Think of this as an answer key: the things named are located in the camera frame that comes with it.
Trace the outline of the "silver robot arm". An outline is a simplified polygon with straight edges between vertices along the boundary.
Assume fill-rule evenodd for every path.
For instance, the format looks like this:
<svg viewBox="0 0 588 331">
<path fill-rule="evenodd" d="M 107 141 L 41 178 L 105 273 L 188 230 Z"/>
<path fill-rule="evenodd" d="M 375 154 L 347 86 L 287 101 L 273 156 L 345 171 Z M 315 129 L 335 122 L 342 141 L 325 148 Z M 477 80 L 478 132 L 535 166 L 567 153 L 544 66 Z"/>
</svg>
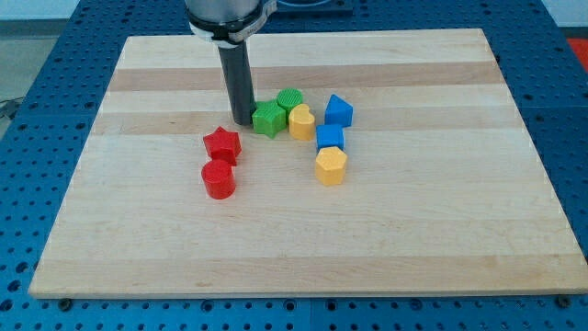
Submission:
<svg viewBox="0 0 588 331">
<path fill-rule="evenodd" d="M 277 11 L 277 1 L 186 0 L 185 8 L 192 32 L 218 48 L 234 122 L 251 125 L 255 100 L 246 41 Z"/>
</svg>

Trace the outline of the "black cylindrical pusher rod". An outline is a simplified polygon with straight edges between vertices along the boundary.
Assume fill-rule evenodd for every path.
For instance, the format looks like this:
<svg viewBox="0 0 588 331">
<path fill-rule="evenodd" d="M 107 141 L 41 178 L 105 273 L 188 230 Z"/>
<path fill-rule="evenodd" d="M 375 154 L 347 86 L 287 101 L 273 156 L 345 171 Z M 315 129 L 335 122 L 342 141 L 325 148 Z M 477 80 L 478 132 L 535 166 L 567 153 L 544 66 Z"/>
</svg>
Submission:
<svg viewBox="0 0 588 331">
<path fill-rule="evenodd" d="M 234 122 L 250 126 L 255 111 L 254 86 L 245 42 L 233 48 L 219 48 L 221 68 Z"/>
</svg>

